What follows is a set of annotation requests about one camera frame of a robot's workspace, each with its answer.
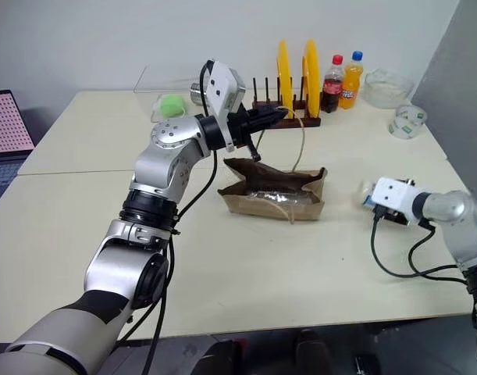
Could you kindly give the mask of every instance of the bottle label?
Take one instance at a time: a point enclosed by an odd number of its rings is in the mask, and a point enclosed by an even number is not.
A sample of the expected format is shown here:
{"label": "bottle label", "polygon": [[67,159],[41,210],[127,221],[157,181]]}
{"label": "bottle label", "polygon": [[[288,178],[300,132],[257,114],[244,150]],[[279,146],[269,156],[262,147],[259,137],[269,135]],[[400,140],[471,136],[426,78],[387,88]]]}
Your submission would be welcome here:
{"label": "bottle label", "polygon": [[356,91],[342,90],[342,97],[344,99],[352,99],[354,98],[355,94],[356,94]]}
{"label": "bottle label", "polygon": [[342,92],[342,82],[325,82],[323,92],[331,95],[338,95]]}

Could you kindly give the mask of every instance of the orange soda bottle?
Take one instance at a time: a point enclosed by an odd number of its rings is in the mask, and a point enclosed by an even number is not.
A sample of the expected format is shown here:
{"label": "orange soda bottle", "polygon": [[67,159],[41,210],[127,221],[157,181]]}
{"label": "orange soda bottle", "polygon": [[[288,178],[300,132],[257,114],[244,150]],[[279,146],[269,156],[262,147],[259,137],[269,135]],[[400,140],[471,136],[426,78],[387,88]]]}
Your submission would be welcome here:
{"label": "orange soda bottle", "polygon": [[347,64],[344,69],[344,81],[342,82],[342,92],[339,97],[339,107],[341,108],[349,109],[354,106],[360,88],[360,76],[363,73],[362,57],[363,52],[354,51],[353,61]]}

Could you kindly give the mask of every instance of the laptop screen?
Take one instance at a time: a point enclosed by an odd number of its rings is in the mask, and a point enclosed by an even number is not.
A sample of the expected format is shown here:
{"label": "laptop screen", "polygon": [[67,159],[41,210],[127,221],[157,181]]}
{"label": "laptop screen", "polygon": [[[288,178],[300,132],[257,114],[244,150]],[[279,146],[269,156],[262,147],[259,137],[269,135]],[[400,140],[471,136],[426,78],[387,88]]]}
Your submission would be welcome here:
{"label": "laptop screen", "polygon": [[0,155],[29,152],[34,147],[11,91],[0,91]]}

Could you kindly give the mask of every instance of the red bottle cap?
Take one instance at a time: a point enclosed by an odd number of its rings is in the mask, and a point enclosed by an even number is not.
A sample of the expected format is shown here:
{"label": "red bottle cap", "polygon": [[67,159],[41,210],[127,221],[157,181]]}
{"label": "red bottle cap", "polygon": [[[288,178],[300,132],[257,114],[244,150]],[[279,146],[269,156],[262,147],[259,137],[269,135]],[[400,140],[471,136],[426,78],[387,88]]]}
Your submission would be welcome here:
{"label": "red bottle cap", "polygon": [[342,64],[342,55],[334,55],[332,58],[333,65],[340,65]]}

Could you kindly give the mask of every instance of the robotic arm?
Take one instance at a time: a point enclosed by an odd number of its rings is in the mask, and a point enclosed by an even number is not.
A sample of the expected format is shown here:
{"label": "robotic arm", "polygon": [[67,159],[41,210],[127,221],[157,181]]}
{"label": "robotic arm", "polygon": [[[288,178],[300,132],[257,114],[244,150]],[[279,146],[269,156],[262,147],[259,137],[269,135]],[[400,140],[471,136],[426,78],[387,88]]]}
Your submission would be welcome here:
{"label": "robotic arm", "polygon": [[477,202],[463,191],[431,193],[385,177],[375,185],[372,201],[404,214],[409,223],[427,220],[441,226],[447,248],[474,298],[472,322],[477,329]]}
{"label": "robotic arm", "polygon": [[91,260],[84,294],[50,312],[0,355],[0,375],[97,373],[124,324],[136,309],[157,302],[168,260],[162,254],[176,233],[177,204],[192,167],[211,151],[247,145],[251,134],[267,129],[287,111],[264,106],[245,110],[244,85],[220,62],[212,67],[207,97],[214,116],[157,123],[139,155],[119,218],[112,221]]}

